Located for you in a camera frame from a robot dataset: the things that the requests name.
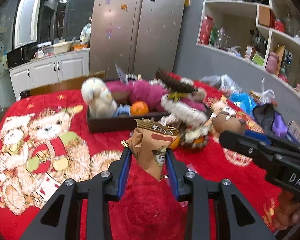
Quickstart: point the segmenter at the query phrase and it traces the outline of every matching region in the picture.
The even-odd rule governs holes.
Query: wooden chair
[[[99,71],[91,75],[72,78],[68,80],[64,80],[58,83],[45,85],[42,87],[32,88],[30,90],[25,90],[20,92],[20,98],[27,98],[30,96],[36,96],[36,95],[43,95],[48,94],[56,91],[62,91],[62,90],[73,90],[73,89],[81,89],[82,83],[86,81],[90,77],[98,77],[105,79],[106,78],[106,72],[105,71]]]

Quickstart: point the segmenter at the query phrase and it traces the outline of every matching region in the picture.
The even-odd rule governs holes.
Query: stainless steel refrigerator
[[[154,78],[158,67],[172,71],[185,0],[95,0],[90,73],[106,70]]]

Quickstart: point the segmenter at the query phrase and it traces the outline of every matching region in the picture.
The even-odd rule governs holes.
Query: white plush toy
[[[117,111],[117,103],[100,78],[89,78],[83,82],[81,94],[93,118],[112,117]]]

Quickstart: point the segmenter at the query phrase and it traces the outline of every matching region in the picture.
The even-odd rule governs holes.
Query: orange
[[[179,142],[180,142],[180,137],[178,136],[173,143],[171,143],[171,145],[169,146],[169,148],[171,148],[172,150],[175,150],[178,148],[179,146]]]
[[[131,115],[144,115],[149,113],[149,107],[144,101],[136,101],[130,108]]]
[[[203,143],[203,137],[199,137],[199,138],[197,138],[197,139],[194,139],[193,140],[193,143]]]

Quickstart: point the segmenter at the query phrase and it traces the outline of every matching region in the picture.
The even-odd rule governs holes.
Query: red bedspread
[[[221,96],[203,86],[208,96]],[[116,158],[116,151],[101,151],[123,149],[120,141],[129,137],[129,131],[90,134],[86,111],[80,91],[73,90],[23,99],[5,114],[0,124],[0,231],[5,239],[19,239],[65,178],[93,176]],[[199,152],[179,147],[175,155],[206,179],[229,178],[271,226],[280,190],[264,180],[263,170],[253,163],[245,167],[230,163],[212,138]],[[86,203],[81,239],[85,239],[85,208]],[[183,239],[187,207],[174,200],[166,181],[158,182],[135,160],[122,200],[110,203],[109,209],[113,239]],[[214,222],[210,224],[215,239]]]

